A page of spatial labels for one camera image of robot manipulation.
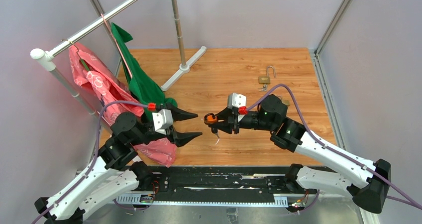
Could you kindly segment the black-headed key bunch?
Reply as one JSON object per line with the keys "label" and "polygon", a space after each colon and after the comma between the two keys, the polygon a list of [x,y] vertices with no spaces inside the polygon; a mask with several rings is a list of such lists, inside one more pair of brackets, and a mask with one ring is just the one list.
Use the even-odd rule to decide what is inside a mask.
{"label": "black-headed key bunch", "polygon": [[211,132],[216,135],[217,139],[220,139],[217,128],[211,128]]}

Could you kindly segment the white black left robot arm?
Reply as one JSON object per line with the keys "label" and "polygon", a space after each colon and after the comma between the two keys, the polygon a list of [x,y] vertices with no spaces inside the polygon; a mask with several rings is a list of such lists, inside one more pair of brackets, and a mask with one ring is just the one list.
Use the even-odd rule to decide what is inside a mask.
{"label": "white black left robot arm", "polygon": [[142,123],[132,112],[117,116],[111,126],[112,135],[100,147],[95,144],[91,162],[65,188],[51,197],[41,197],[34,203],[38,217],[47,224],[81,224],[98,209],[120,195],[139,189],[146,191],[152,186],[154,176],[143,161],[134,162],[121,175],[117,172],[138,154],[135,145],[149,144],[162,138],[182,147],[201,132],[177,132],[176,121],[197,118],[196,113],[181,110],[171,103],[146,105],[153,111],[153,120]]}

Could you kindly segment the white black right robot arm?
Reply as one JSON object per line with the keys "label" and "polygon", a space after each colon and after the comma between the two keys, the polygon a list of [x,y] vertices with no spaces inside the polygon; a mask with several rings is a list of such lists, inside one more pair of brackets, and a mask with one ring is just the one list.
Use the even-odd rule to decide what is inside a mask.
{"label": "white black right robot arm", "polygon": [[292,164],[284,177],[287,191],[296,193],[318,189],[350,198],[358,207],[380,214],[388,195],[391,164],[372,161],[349,153],[317,136],[287,117],[288,107],[275,96],[265,97],[256,111],[246,109],[246,97],[233,93],[227,107],[217,114],[205,115],[204,122],[213,133],[238,134],[241,129],[264,130],[280,149],[310,157],[329,171]]}

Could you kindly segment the orange black Opel padlock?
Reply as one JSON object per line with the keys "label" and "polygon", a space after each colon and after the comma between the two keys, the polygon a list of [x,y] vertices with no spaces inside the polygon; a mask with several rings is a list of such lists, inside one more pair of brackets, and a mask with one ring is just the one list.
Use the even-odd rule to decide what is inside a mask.
{"label": "orange black Opel padlock", "polygon": [[208,113],[204,116],[204,124],[205,125],[212,125],[218,122],[218,117],[217,115],[213,114],[213,113]]}

